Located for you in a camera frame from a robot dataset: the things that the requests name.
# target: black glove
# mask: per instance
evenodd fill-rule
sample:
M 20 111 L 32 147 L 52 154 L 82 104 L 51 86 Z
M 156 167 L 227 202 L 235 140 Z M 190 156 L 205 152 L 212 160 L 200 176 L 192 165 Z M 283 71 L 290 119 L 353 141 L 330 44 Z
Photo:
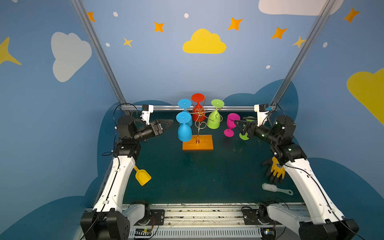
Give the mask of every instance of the black glove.
M 277 159 L 275 157 L 271 157 L 262 162 L 263 166 L 267 164 L 269 164 L 269 168 L 266 171 L 265 175 L 269 177 L 269 181 L 274 183 L 283 182 L 285 176 L 285 169 L 280 166 Z

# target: star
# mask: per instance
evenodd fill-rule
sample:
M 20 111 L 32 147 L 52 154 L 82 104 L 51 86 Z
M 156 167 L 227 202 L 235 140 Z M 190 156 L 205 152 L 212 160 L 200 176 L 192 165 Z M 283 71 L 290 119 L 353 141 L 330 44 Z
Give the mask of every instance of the star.
M 283 33 L 286 31 L 287 29 L 280 29 L 280 28 L 277 28 L 276 29 L 276 33 L 275 35 L 273 35 L 272 38 L 280 38 L 283 36 Z
M 155 31 L 161 31 L 163 33 L 163 25 L 164 23 L 155 22 L 155 26 L 156 26 Z
M 16 64 L 21 65 L 14 57 L 12 57 L 8 52 L 9 45 L 9 37 L 4 40 L 3 43 L 0 44 L 0 64 L 5 61 L 10 61 Z
M 305 40 L 306 40 L 306 39 L 301 40 L 301 36 L 300 36 L 300 37 L 299 37 L 299 40 L 298 40 L 295 44 L 293 44 L 292 46 L 294 46 L 294 45 L 298 45 L 299 48 L 300 48 L 301 44 L 302 44 L 303 42 L 305 42 Z
M 131 42 L 132 42 L 132 40 L 131 40 L 131 41 L 128 41 L 128 40 L 126 40 L 125 38 L 124 38 L 124 40 L 125 40 L 125 43 L 124 43 L 123 45 L 129 45 L 129 46 L 132 48 L 132 46 L 131 46 Z
M 96 22 L 95 19 L 93 18 L 93 12 L 88 13 L 89 20 Z
M 241 21 L 243 21 L 243 20 L 242 19 L 236 20 L 236 19 L 232 18 L 232 22 L 231 22 L 231 25 L 229 26 L 228 30 L 236 29 L 238 31 L 239 30 L 239 24 L 241 23 Z
M 349 12 L 349 14 L 343 19 L 343 20 L 348 20 L 349 23 L 352 22 L 353 18 L 359 14 L 360 12 L 356 12 L 353 8 L 352 10 Z

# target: dark green table surface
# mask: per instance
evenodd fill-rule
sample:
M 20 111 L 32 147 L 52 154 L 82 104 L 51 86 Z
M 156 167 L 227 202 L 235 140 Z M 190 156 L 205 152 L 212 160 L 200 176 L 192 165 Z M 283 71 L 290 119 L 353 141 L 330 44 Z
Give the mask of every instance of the dark green table surface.
M 230 112 L 221 112 L 224 117 L 218 129 L 205 129 L 200 134 L 211 134 L 213 151 L 183 151 L 182 142 L 177 138 L 178 112 L 155 112 L 154 119 L 173 119 L 173 125 L 157 137 L 141 143 L 137 167 L 145 169 L 152 179 L 141 186 L 133 170 L 124 195 L 124 204 L 134 201 L 155 203 L 235 203 L 261 202 L 282 198 L 286 202 L 303 202 L 296 186 L 285 175 L 278 188 L 290 189 L 293 196 L 262 189 L 267 166 L 261 162 L 272 157 L 267 143 L 254 137 L 241 140 L 239 131 L 234 129 L 233 137 L 226 137 L 226 120 Z M 240 117 L 255 116 L 255 113 L 237 113 Z M 192 125 L 192 133 L 197 128 Z

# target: orange wooden block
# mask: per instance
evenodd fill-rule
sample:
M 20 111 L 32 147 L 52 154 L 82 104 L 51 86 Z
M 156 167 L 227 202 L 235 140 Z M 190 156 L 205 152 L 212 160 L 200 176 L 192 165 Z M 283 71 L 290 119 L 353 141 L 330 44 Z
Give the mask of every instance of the orange wooden block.
M 212 135 L 200 135 L 200 143 L 196 143 L 196 140 L 197 135 L 192 135 L 189 142 L 183 142 L 183 151 L 212 151 L 214 149 Z

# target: wall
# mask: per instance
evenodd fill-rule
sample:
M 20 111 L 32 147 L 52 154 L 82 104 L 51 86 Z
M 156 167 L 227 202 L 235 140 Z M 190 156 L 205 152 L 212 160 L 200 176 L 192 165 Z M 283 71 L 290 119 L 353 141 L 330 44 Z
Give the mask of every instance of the wall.
M 383 7 L 380 0 L 345 0 L 292 82 L 298 94 L 295 137 L 314 172 L 322 172 L 318 178 L 327 193 L 366 239 L 384 236 Z M 345 19 L 352 8 L 359 13 Z
M 289 2 L 83 0 L 126 100 L 170 104 L 284 78 L 325 0 Z
M 72 239 L 118 100 L 69 0 L 4 0 L 0 22 L 0 239 Z

